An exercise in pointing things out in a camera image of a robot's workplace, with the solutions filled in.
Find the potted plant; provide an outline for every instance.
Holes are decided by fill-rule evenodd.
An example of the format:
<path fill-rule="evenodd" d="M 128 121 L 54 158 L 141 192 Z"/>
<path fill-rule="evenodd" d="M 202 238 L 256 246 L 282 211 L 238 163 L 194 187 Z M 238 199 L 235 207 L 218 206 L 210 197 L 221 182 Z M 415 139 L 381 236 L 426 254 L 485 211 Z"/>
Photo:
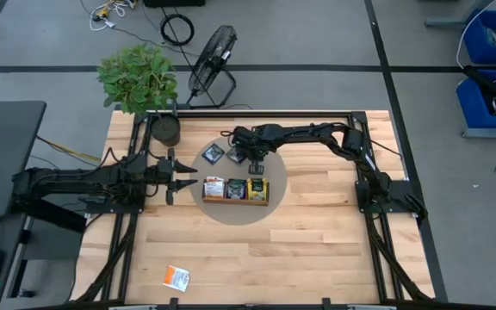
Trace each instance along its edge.
<path fill-rule="evenodd" d="M 176 145 L 180 140 L 179 120 L 173 114 L 158 113 L 159 109 L 167 109 L 169 102 L 176 102 L 177 81 L 171 74 L 174 70 L 171 60 L 159 48 L 146 45 L 125 48 L 103 59 L 97 72 L 108 95 L 104 106 L 120 102 L 124 113 L 139 115 L 156 110 L 158 118 L 148 124 L 152 136 L 165 146 Z"/>

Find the green plant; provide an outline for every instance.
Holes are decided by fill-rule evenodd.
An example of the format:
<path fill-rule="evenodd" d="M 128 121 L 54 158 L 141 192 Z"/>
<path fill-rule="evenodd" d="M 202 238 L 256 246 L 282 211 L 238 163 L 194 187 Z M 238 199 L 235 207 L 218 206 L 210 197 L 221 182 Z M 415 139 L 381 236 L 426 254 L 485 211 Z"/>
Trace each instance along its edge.
<path fill-rule="evenodd" d="M 121 102 L 124 113 L 144 114 L 148 109 L 166 109 L 177 99 L 175 68 L 159 48 L 146 45 L 125 48 L 103 59 L 97 67 L 99 82 L 104 83 L 108 98 L 104 106 Z"/>

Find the fan grille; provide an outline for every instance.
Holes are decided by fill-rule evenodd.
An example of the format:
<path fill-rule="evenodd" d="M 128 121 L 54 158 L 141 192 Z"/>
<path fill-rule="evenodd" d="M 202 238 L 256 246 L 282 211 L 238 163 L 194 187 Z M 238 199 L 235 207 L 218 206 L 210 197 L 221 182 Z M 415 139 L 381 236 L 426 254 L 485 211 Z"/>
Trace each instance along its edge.
<path fill-rule="evenodd" d="M 189 78 L 189 89 L 195 96 L 204 93 L 220 73 L 226 60 L 221 56 L 231 52 L 237 33 L 233 26 L 220 26 L 202 50 Z"/>

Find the white cable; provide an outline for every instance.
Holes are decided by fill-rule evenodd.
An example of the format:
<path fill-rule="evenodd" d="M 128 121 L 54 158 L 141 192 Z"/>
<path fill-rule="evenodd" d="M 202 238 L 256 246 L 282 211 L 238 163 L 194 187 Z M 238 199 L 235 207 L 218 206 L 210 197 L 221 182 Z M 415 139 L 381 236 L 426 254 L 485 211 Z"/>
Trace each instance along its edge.
<path fill-rule="evenodd" d="M 94 8 L 91 12 L 90 12 L 90 29 L 93 30 L 93 31 L 101 31 L 103 29 L 105 29 L 106 27 L 113 27 L 115 26 L 114 23 L 110 22 L 107 18 L 104 18 L 103 17 L 103 20 L 104 20 L 104 26 L 100 27 L 100 28 L 93 28 L 93 15 L 94 13 L 99 10 L 99 9 L 102 9 L 104 7 L 107 7 L 108 8 L 108 16 L 110 16 L 110 13 L 112 13 L 112 11 L 115 11 L 116 14 L 119 16 L 119 17 L 123 17 L 126 15 L 126 11 L 122 8 L 122 7 L 131 7 L 130 4 L 124 4 L 124 3 L 105 3 L 103 5 L 99 5 L 98 7 Z"/>
<path fill-rule="evenodd" d="M 464 69 L 464 67 L 461 65 L 461 60 L 459 60 L 459 57 L 460 57 L 460 53 L 461 53 L 461 47 L 462 47 L 462 40 L 464 40 L 464 35 L 466 34 L 466 31 L 468 30 L 468 27 L 470 27 L 470 25 L 472 24 L 472 22 L 475 21 L 476 18 L 478 18 L 478 16 L 481 15 L 481 13 L 485 12 L 486 9 L 489 9 L 489 7 L 495 3 L 496 0 L 493 0 L 490 4 L 488 4 L 485 8 L 483 8 L 478 14 L 476 14 L 474 16 L 474 18 L 472 18 L 470 20 L 470 22 L 468 23 L 468 25 L 466 25 L 466 27 L 464 28 L 464 31 L 462 31 L 462 35 L 461 35 L 461 40 L 458 42 L 458 49 L 456 50 L 456 63 L 458 64 L 458 66 L 461 67 L 461 69 Z"/>

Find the wooden tray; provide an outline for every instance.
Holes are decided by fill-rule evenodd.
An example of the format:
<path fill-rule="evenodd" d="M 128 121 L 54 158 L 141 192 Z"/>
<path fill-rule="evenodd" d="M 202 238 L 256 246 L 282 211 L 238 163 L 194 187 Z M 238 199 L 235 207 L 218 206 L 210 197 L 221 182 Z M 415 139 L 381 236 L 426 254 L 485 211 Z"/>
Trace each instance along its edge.
<path fill-rule="evenodd" d="M 225 203 L 225 204 L 238 204 L 238 205 L 247 205 L 247 206 L 263 206 L 267 207 L 269 205 L 269 195 L 270 195 L 270 183 L 267 182 L 265 185 L 267 187 L 267 197 L 265 197 L 265 201 L 256 201 L 249 199 L 229 199 L 225 197 L 216 198 L 216 197 L 206 197 L 204 193 L 204 185 L 202 185 L 202 200 L 208 203 Z M 227 186 L 225 186 L 223 195 L 227 192 Z"/>

